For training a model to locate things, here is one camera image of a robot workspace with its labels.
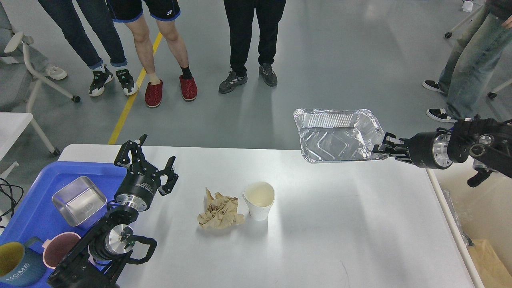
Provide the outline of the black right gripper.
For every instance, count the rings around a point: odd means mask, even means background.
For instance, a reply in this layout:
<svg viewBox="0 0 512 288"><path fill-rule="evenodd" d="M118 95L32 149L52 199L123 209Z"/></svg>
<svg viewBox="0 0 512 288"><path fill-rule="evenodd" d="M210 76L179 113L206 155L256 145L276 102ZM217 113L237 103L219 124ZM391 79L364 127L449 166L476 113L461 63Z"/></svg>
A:
<svg viewBox="0 0 512 288"><path fill-rule="evenodd" d="M445 132L421 132L409 139L385 133L382 141L384 150L372 149L372 152L420 168L444 170L453 163L448 156L449 141L450 134Z"/></svg>

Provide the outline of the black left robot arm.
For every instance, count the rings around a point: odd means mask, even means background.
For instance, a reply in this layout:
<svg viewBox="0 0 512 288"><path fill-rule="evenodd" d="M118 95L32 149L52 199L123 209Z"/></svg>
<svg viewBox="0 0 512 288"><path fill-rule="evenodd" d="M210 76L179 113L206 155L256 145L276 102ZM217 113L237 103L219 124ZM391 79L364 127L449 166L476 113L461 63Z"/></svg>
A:
<svg viewBox="0 0 512 288"><path fill-rule="evenodd" d="M147 135L125 142L114 160L125 167L126 176L107 212L85 233L59 262L46 281L53 288L116 288L127 264L148 262L156 247L153 238L135 235L130 227L140 212L150 208L157 192L171 193L178 180L175 156L163 170L149 163L142 151Z"/></svg>

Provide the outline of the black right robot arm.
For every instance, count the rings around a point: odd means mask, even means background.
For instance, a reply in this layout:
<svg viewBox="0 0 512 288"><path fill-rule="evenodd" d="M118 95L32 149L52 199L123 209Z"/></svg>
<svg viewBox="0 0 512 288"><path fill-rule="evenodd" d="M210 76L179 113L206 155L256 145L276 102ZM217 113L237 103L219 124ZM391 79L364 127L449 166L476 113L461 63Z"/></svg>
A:
<svg viewBox="0 0 512 288"><path fill-rule="evenodd" d="M397 138L386 133L373 153L391 156L420 168L444 170L453 163L474 159L476 175L468 179L470 187L479 186L493 172L511 177L511 121L459 120L453 128L417 133L411 138Z"/></svg>

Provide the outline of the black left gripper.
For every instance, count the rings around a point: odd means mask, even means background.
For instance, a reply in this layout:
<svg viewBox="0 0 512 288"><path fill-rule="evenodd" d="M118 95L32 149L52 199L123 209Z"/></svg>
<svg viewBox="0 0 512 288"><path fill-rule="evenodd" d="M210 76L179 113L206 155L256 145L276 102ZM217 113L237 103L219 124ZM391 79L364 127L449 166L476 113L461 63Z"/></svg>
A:
<svg viewBox="0 0 512 288"><path fill-rule="evenodd" d="M176 156L171 156L163 170L148 169L148 163L142 152L147 134L137 140L129 140L121 145L114 165L126 169L127 174L114 195L114 200L120 205L130 206L137 211L146 211L150 208L152 200L158 190L165 196L172 192L179 175L174 171ZM165 184L161 185L160 178L167 177Z"/></svg>

